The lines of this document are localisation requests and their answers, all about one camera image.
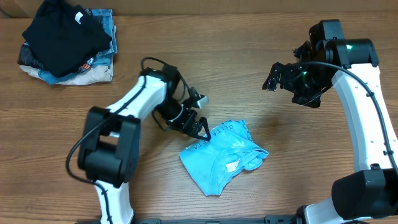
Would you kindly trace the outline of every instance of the table surface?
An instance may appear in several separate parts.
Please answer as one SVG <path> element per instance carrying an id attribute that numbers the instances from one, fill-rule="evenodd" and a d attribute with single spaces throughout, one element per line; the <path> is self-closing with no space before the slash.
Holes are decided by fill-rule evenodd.
<path id="1" fill-rule="evenodd" d="M 209 96 L 200 114 L 210 128 L 245 119 L 269 157 L 257 170 L 236 176 L 221 196 L 205 197 L 178 157 L 193 140 L 163 133 L 146 119 L 130 182 L 138 218 L 263 217 L 327 198 L 336 179 L 353 173 L 351 138 L 335 90 L 322 96 L 318 109 L 291 103 L 290 92 L 261 90 L 272 64 L 294 62 L 292 49 L 308 40 L 320 19 L 340 19 L 347 39 L 374 42 L 384 99 L 398 130 L 396 12 L 116 17 L 114 81 L 90 86 L 49 86 L 22 72 L 16 61 L 31 19 L 1 19 L 0 223 L 100 217 L 94 188 L 67 176 L 65 157 L 81 136 L 87 111 L 127 93 L 146 56 L 177 66 L 189 85 Z"/>

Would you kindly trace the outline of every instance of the white tag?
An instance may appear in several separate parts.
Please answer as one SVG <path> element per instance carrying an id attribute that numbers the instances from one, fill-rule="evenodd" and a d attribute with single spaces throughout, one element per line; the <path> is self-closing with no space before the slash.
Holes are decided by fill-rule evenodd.
<path id="1" fill-rule="evenodd" d="M 226 165 L 226 170 L 228 171 L 228 172 L 234 172 L 234 171 L 236 171 L 236 168 L 238 167 L 238 164 L 239 164 L 239 161 L 240 161 L 241 159 L 238 159 L 237 161 L 235 161 L 235 162 L 231 162 L 231 163 L 229 163 L 229 164 L 227 164 Z"/>
<path id="2" fill-rule="evenodd" d="M 79 24 L 81 24 L 81 23 L 80 23 L 80 18 L 82 18 L 82 17 L 83 17 L 83 14 L 82 14 L 81 12 L 76 13 L 76 15 L 75 15 L 75 20 L 76 20 L 76 22 L 78 22 Z"/>

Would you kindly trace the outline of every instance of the stack of clothes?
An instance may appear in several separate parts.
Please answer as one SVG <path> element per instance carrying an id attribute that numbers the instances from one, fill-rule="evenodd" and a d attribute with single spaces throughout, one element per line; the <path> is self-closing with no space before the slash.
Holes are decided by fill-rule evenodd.
<path id="1" fill-rule="evenodd" d="M 113 55 L 118 52 L 115 33 L 112 9 L 45 0 L 22 34 L 26 42 L 18 64 L 50 85 L 111 82 Z"/>

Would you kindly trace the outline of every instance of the white arm segment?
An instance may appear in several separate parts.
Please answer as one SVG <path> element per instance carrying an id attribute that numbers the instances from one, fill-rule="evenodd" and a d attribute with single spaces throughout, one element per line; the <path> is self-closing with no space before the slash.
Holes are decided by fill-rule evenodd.
<path id="1" fill-rule="evenodd" d="M 141 94 L 131 102 L 126 109 L 122 110 L 119 114 L 123 116 L 133 115 L 135 118 L 145 120 L 148 114 L 159 104 L 161 104 L 165 97 L 167 86 L 162 80 L 149 76 L 146 76 L 146 88 Z M 110 105 L 107 109 L 111 112 L 119 109 L 125 102 L 133 97 L 144 84 L 144 77 L 140 76 L 137 84 L 131 89 L 123 98 L 118 102 Z M 119 133 L 111 133 L 111 136 L 118 138 Z M 130 224 L 134 216 L 134 212 L 130 205 L 129 198 L 129 183 L 123 183 L 120 188 L 113 187 L 112 184 L 103 182 L 100 180 L 96 181 L 101 184 L 105 190 L 107 190 L 107 196 L 109 201 L 109 211 L 114 224 Z M 105 198 L 102 195 L 102 190 L 95 187 L 98 193 L 99 203 L 101 205 L 102 217 L 101 224 L 109 224 L 108 216 L 106 214 Z"/>
<path id="2" fill-rule="evenodd" d="M 348 70 L 367 83 L 374 92 L 384 117 L 391 149 L 395 151 L 394 159 L 397 161 L 398 142 L 381 93 L 379 67 L 373 67 L 370 63 L 354 64 Z M 371 164 L 379 164 L 382 169 L 391 168 L 388 156 L 383 154 L 386 147 L 379 116 L 372 99 L 366 96 L 366 90 L 354 78 L 340 70 L 331 80 L 346 114 L 354 149 L 354 171 L 368 170 Z M 343 220 L 337 214 L 331 197 L 309 205 L 305 209 L 305 219 L 307 224 L 339 224 L 349 221 Z"/>

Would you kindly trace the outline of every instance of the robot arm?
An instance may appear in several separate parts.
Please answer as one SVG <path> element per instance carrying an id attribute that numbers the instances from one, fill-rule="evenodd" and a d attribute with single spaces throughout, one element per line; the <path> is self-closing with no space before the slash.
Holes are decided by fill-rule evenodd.
<path id="1" fill-rule="evenodd" d="M 190 95 L 182 104 L 173 98 L 180 79 Z M 199 95 L 194 88 L 189 88 L 177 68 L 165 63 L 162 70 L 144 69 L 135 87 L 118 102 L 106 109 L 90 109 L 83 136 L 114 116 L 82 141 L 78 155 L 79 168 L 86 172 L 89 180 L 96 183 L 102 210 L 101 223 L 125 224 L 133 219 L 129 180 L 139 158 L 141 121 L 151 111 L 158 111 L 166 120 L 168 129 L 209 141 L 211 134 L 206 118 L 196 121 L 197 112 L 191 109 L 202 108 L 207 103 L 207 96 Z M 202 128 L 207 133 L 206 137 L 199 135 Z M 117 145 L 100 140 L 100 136 L 108 135 L 118 138 Z"/>
<path id="2" fill-rule="evenodd" d="M 310 40 L 294 50 L 299 63 L 274 64 L 263 89 L 276 91 L 280 84 L 294 93 L 293 103 L 318 108 L 322 93 L 333 86 L 348 121 L 355 173 L 337 180 L 328 199 L 298 209 L 291 223 L 347 223 L 397 215 L 398 156 L 393 152 L 398 142 L 382 97 L 373 43 L 344 39 L 336 20 L 313 26 Z"/>

